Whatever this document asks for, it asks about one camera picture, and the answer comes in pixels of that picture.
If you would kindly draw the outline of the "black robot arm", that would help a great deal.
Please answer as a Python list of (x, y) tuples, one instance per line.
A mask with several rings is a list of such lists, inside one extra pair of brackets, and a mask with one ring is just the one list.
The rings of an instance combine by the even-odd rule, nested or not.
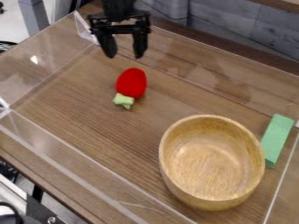
[(151, 13), (135, 7), (136, 0), (100, 0), (103, 12), (88, 14), (89, 31), (96, 36), (104, 54), (113, 58), (117, 54), (115, 35), (131, 34), (135, 58), (144, 56), (151, 33)]

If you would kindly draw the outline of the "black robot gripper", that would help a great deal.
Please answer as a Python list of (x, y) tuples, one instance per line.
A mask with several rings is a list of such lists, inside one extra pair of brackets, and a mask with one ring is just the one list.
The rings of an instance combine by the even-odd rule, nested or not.
[(96, 35), (104, 54), (113, 58), (117, 54), (117, 44), (113, 34), (132, 34), (135, 58), (144, 56), (151, 32), (151, 13), (133, 10), (124, 17), (108, 17), (104, 13), (88, 14), (91, 33)]

